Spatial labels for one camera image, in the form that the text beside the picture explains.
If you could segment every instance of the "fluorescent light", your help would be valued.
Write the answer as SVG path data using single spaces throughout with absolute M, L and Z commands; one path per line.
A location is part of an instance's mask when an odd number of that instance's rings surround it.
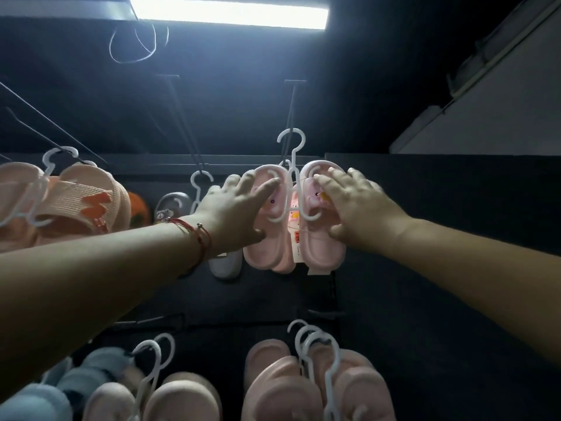
M 324 30 L 329 9 L 210 0 L 131 0 L 138 19 Z

